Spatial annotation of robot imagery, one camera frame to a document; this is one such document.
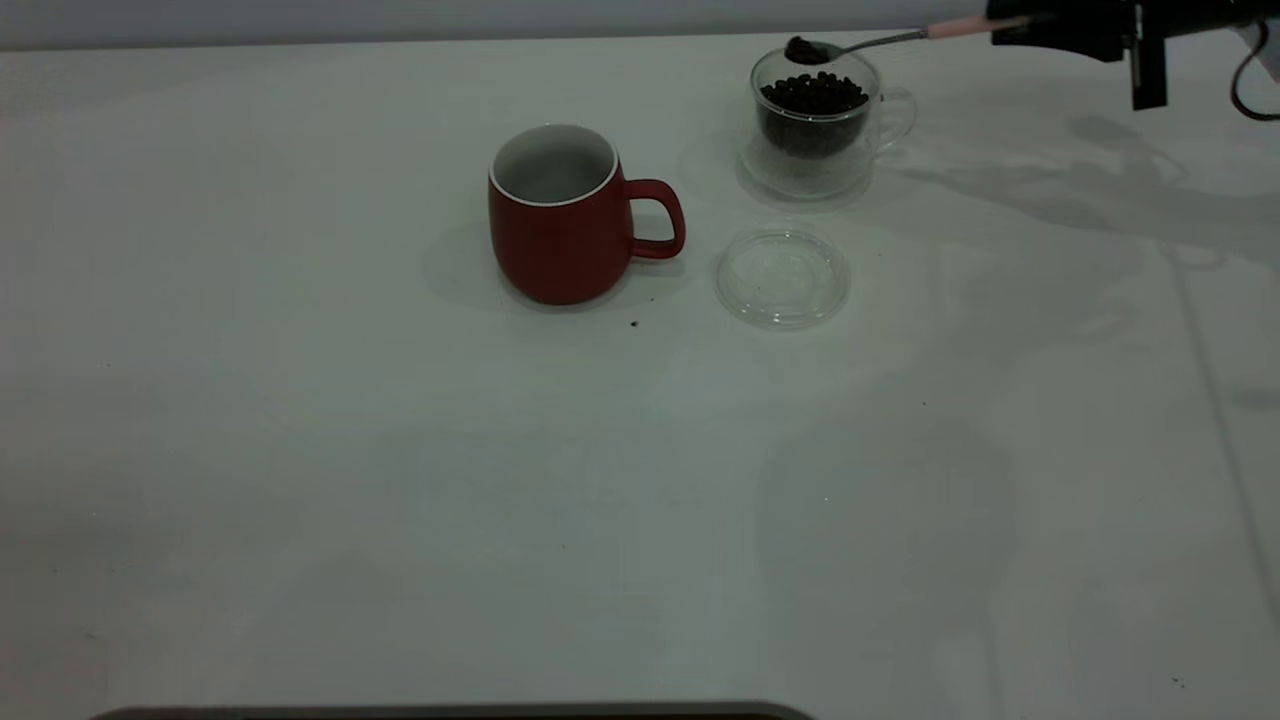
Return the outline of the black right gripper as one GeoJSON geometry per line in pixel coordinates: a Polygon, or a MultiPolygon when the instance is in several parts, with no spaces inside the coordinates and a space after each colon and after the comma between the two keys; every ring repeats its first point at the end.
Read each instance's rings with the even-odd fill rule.
{"type": "MultiPolygon", "coordinates": [[[[1024,17],[1025,23],[997,29],[993,46],[1039,47],[1073,53],[1103,63],[1120,61],[1132,35],[1130,1],[987,1],[988,19],[1024,17]]],[[[1230,102],[1238,111],[1251,108],[1240,97],[1245,68],[1258,59],[1271,40],[1268,22],[1279,14],[1277,1],[1134,1],[1134,36],[1130,46],[1132,105],[1143,111],[1167,105],[1169,38],[1224,28],[1252,26],[1251,50],[1233,72],[1230,102]]]]}

